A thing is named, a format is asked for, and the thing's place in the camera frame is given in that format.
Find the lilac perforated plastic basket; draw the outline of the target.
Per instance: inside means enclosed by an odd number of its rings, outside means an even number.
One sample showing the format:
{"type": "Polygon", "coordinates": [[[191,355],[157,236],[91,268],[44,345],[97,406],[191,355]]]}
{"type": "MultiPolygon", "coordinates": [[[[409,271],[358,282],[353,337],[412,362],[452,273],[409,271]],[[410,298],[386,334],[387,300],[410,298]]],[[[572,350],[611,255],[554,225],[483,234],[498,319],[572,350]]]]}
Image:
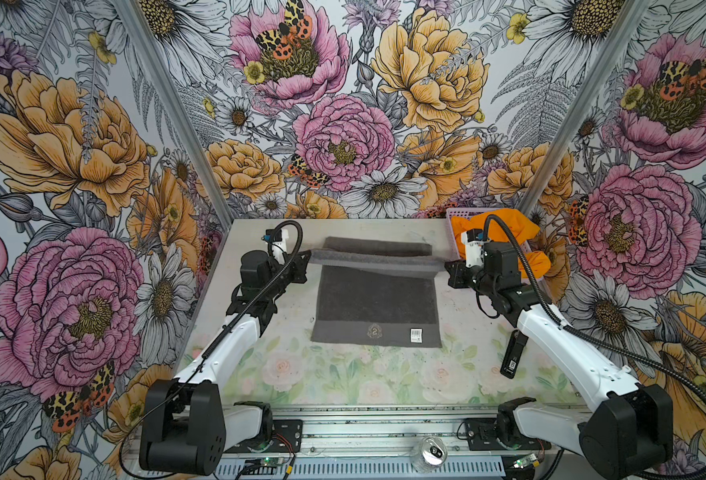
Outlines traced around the lilac perforated plastic basket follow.
{"type": "Polygon", "coordinates": [[[462,242],[462,235],[471,229],[482,229],[484,221],[489,214],[500,217],[514,234],[519,246],[524,252],[526,259],[532,268],[537,280],[543,278],[551,268],[551,261],[548,256],[539,250],[531,250],[530,242],[540,233],[540,228],[529,220],[525,215],[515,209],[489,209],[489,208],[450,208],[446,217],[451,226],[452,236],[455,241],[455,249],[459,258],[466,258],[465,245],[462,242]]]}

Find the grey terry towel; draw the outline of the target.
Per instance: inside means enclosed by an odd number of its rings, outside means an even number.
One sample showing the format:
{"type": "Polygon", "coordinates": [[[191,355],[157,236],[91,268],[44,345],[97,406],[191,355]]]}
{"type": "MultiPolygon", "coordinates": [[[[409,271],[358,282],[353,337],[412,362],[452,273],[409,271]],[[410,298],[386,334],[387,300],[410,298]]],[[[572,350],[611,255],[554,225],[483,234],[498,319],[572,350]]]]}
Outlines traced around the grey terry towel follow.
{"type": "Polygon", "coordinates": [[[430,244],[328,237],[310,262],[321,267],[312,341],[442,346],[435,277],[444,259],[430,244]]]}

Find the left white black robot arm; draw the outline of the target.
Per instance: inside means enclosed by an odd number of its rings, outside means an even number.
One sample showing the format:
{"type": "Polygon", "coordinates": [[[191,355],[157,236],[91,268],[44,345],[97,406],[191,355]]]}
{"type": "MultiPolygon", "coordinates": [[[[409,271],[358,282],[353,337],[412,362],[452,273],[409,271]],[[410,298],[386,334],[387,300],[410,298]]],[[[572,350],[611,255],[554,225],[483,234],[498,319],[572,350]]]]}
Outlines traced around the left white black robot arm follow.
{"type": "Polygon", "coordinates": [[[222,454],[238,445],[262,445],[273,436],[269,404],[225,405],[220,394],[248,350],[277,313],[291,284],[303,284],[311,253],[253,250],[241,258],[241,282],[231,294],[222,329],[203,352],[171,380],[154,382],[141,419],[139,466],[160,479],[210,475],[222,454]]]}

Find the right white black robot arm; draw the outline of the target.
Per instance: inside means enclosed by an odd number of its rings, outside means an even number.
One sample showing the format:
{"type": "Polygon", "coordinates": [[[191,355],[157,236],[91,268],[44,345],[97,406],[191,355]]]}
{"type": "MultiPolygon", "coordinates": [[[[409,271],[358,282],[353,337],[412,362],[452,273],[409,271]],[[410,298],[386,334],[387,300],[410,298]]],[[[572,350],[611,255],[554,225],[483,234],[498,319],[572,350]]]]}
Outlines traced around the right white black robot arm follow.
{"type": "Polygon", "coordinates": [[[623,479],[667,462],[673,454],[673,407],[659,387],[643,386],[588,341],[569,332],[537,282],[524,283],[521,251],[509,243],[487,242],[471,261],[449,261],[454,289],[488,298],[514,328],[500,372],[514,377],[524,347],[537,345],[581,395],[589,411],[569,413],[532,397],[498,408],[497,440],[506,447],[528,439],[555,444],[581,455],[605,479],[623,479]]]}

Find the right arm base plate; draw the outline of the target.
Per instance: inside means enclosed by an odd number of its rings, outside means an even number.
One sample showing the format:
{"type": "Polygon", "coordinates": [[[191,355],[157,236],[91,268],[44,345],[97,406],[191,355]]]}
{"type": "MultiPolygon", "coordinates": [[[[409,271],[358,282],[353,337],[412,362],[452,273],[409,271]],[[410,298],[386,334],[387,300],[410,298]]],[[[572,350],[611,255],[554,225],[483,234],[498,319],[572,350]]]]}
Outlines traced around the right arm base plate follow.
{"type": "Polygon", "coordinates": [[[456,438],[465,441],[470,451],[534,451],[543,452],[552,447],[550,442],[503,433],[492,418],[464,419],[455,432],[456,438]]]}

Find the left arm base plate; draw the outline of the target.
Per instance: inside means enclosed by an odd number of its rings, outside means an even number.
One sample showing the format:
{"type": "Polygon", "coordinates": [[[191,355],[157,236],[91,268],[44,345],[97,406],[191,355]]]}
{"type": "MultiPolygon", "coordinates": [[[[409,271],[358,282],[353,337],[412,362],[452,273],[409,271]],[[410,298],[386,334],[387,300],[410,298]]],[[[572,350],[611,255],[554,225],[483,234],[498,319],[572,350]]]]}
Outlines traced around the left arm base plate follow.
{"type": "Polygon", "coordinates": [[[269,436],[245,440],[227,449],[226,454],[289,454],[299,453],[302,445],[302,420],[274,420],[269,436]]]}

